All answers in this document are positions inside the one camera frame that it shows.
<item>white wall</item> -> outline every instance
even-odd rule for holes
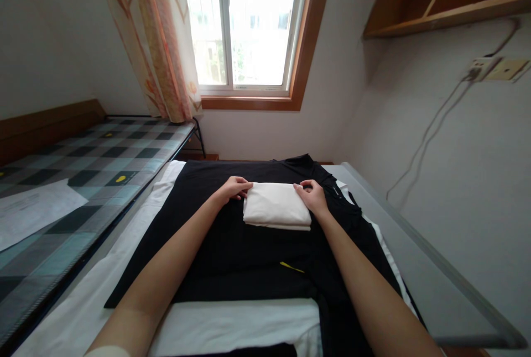
[[[205,111],[201,129],[210,153],[220,159],[269,160],[310,153],[332,159],[338,137],[361,96],[366,57],[370,66],[381,44],[364,48],[360,35],[374,0],[327,0],[301,111]]]
[[[0,119],[94,98],[32,0],[0,0]]]
[[[531,15],[523,20],[501,54],[531,58]],[[509,30],[507,20],[495,20],[394,39],[334,161],[348,161],[385,195],[467,64],[490,53]],[[530,108],[531,72],[514,84],[473,85],[430,143],[401,210],[529,342]],[[391,193],[392,205],[400,207],[412,179]]]
[[[96,97],[110,114],[148,114],[106,0],[3,0],[0,118]]]

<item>curtain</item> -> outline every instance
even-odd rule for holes
[[[187,0],[107,0],[149,113],[172,122],[200,114]]]

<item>mattress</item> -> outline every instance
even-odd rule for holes
[[[110,252],[36,328],[16,356],[82,355],[112,311],[103,309],[145,231],[164,204],[184,163],[173,161]],[[348,189],[340,183],[348,198]],[[377,225],[380,244],[413,309]],[[223,353],[236,348],[294,344],[299,356],[321,355],[319,309],[311,299],[185,302],[170,306],[150,356]]]
[[[109,118],[0,169],[0,198],[69,179],[88,202],[0,253],[0,346],[188,139],[194,125]]]

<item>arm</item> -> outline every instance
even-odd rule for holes
[[[171,299],[218,212],[229,198],[245,198],[252,186],[243,177],[230,177],[206,200],[146,264],[87,352],[115,345],[131,357],[146,355]]]
[[[378,357],[440,356],[442,353],[395,290],[374,268],[326,205],[315,180],[293,185],[330,244],[363,333]]]

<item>folded white shirt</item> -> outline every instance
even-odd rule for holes
[[[253,183],[243,202],[246,224],[286,230],[310,230],[310,212],[291,184]]]

